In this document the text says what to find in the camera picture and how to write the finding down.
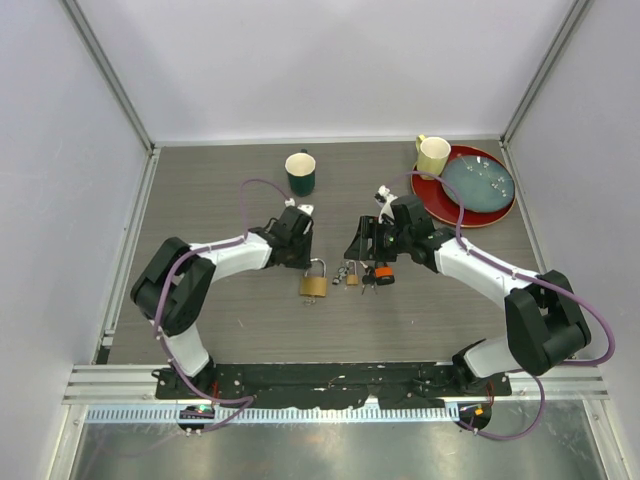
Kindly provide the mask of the keys with panda keychain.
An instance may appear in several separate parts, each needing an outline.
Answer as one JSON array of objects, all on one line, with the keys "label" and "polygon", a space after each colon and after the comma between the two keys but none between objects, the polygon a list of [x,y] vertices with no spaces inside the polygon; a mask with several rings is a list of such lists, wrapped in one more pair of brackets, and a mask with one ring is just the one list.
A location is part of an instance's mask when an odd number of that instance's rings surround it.
[{"label": "keys with panda keychain", "polygon": [[342,264],[336,274],[334,275],[333,279],[332,279],[332,284],[333,285],[339,285],[343,280],[346,279],[346,277],[348,276],[349,273],[349,267],[346,264]]}]

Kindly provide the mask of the small brass long-shackle padlock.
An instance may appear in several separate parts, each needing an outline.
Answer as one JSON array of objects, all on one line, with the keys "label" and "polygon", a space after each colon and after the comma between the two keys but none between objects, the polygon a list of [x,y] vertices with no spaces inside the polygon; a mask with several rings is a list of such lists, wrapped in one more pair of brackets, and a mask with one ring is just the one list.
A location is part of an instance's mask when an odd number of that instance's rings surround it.
[{"label": "small brass long-shackle padlock", "polygon": [[347,267],[347,276],[346,276],[346,285],[347,286],[358,286],[359,285],[359,275],[357,272],[357,262],[354,260],[346,261]]}]

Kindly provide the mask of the black-headed keys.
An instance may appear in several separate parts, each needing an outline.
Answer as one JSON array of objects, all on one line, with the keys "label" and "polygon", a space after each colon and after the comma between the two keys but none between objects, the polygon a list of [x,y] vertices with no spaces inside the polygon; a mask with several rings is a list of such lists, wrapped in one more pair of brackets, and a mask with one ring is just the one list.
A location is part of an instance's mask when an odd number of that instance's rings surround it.
[{"label": "black-headed keys", "polygon": [[376,280],[374,267],[372,266],[365,267],[364,274],[361,278],[361,282],[362,282],[361,294],[364,294],[367,290],[372,290],[374,293],[376,293],[377,280]]}]

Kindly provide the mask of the orange black padlock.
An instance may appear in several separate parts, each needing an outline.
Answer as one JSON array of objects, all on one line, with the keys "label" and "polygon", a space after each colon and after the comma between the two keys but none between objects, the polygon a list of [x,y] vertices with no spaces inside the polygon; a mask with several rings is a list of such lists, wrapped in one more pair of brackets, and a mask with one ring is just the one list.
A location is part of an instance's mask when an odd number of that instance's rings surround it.
[{"label": "orange black padlock", "polygon": [[395,275],[387,262],[376,262],[374,277],[377,286],[391,285],[395,282]]}]

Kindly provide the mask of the large brass padlock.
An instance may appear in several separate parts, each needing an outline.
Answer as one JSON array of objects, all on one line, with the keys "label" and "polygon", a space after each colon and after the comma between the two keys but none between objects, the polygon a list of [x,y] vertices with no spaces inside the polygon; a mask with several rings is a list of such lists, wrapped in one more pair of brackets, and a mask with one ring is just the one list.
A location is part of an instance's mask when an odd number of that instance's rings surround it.
[{"label": "large brass padlock", "polygon": [[[320,268],[320,274],[315,275],[315,267]],[[328,278],[324,260],[312,258],[309,267],[304,271],[299,286],[299,295],[308,298],[325,298],[327,295]]]}]

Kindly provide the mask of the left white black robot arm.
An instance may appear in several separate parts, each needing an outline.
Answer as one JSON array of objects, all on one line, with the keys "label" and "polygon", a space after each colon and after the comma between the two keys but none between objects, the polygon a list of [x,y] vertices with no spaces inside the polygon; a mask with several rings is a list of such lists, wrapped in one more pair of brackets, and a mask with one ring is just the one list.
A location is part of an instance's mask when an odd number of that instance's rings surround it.
[{"label": "left white black robot arm", "polygon": [[189,244],[171,237],[135,281],[130,298],[167,348],[187,396],[203,398],[213,385],[214,362],[196,325],[210,285],[245,271],[309,268],[313,212],[310,204],[287,203],[279,218],[234,238]]}]

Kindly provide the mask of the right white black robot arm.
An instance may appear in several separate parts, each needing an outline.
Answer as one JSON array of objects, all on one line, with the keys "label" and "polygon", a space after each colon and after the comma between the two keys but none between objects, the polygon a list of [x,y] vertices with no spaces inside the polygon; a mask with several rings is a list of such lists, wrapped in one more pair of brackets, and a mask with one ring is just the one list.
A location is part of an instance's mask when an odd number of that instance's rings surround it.
[{"label": "right white black robot arm", "polygon": [[380,214],[360,218],[345,259],[386,266],[407,254],[479,292],[505,314],[504,336],[482,339],[453,356],[457,391],[475,394],[489,377],[512,370],[542,375],[589,345],[590,329],[563,274],[520,271],[475,249],[453,229],[435,227],[415,195],[379,194],[376,200]]}]

